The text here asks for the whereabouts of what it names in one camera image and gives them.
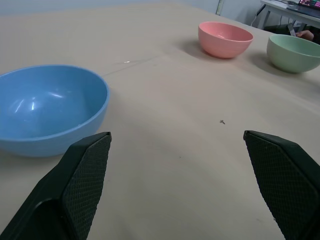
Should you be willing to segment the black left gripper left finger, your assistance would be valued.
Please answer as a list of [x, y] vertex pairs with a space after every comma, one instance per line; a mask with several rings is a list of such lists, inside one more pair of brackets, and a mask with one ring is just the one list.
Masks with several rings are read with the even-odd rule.
[[0, 240], [87, 240], [101, 199], [110, 132], [73, 143], [33, 188]]

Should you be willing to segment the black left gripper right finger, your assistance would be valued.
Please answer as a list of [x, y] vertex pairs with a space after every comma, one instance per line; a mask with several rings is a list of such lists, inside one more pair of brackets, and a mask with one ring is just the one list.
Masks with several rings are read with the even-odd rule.
[[320, 240], [320, 165], [297, 143], [246, 130], [259, 191], [285, 240]]

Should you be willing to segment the person's hand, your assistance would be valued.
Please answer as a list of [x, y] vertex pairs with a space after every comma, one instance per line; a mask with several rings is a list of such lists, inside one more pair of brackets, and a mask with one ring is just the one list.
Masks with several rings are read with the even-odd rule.
[[305, 39], [305, 40], [308, 40], [308, 41], [311, 41], [311, 42], [314, 39], [314, 34], [309, 30], [303, 30], [303, 31], [297, 32], [296, 36], [298, 38], [302, 38], [302, 39]]

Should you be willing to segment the blue plastic bowl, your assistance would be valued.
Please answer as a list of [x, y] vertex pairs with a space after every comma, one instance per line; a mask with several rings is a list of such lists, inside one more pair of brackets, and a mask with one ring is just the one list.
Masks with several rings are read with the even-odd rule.
[[39, 65], [0, 75], [0, 150], [51, 157], [94, 135], [110, 99], [105, 80], [71, 65]]

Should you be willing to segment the green plastic bowl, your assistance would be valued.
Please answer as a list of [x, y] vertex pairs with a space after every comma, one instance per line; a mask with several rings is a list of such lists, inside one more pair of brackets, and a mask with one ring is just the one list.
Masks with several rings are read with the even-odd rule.
[[296, 36], [271, 35], [266, 54], [275, 67], [287, 73], [304, 73], [320, 66], [320, 45]]

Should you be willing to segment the pink plastic bowl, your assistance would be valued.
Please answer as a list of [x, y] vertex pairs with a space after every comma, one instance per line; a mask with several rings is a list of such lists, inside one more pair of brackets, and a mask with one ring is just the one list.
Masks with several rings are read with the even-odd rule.
[[232, 59], [244, 53], [254, 36], [247, 30], [223, 23], [207, 21], [198, 25], [198, 40], [202, 49], [220, 59]]

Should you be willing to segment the white desk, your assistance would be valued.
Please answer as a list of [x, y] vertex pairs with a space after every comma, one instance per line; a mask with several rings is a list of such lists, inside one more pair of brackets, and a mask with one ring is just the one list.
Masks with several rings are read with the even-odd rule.
[[261, 12], [257, 28], [263, 30], [266, 26], [270, 13], [278, 14], [282, 17], [292, 19], [301, 23], [300, 30], [304, 25], [310, 25], [320, 29], [320, 18], [309, 16], [303, 13], [295, 12], [287, 9], [288, 5], [276, 0], [259, 0], [260, 3], [265, 6]]

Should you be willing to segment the keyboard with coloured lights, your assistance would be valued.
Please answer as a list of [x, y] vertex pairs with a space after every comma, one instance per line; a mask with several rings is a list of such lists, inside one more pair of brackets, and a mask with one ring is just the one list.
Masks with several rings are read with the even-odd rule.
[[305, 7], [320, 9], [320, 0], [299, 0], [298, 4]]

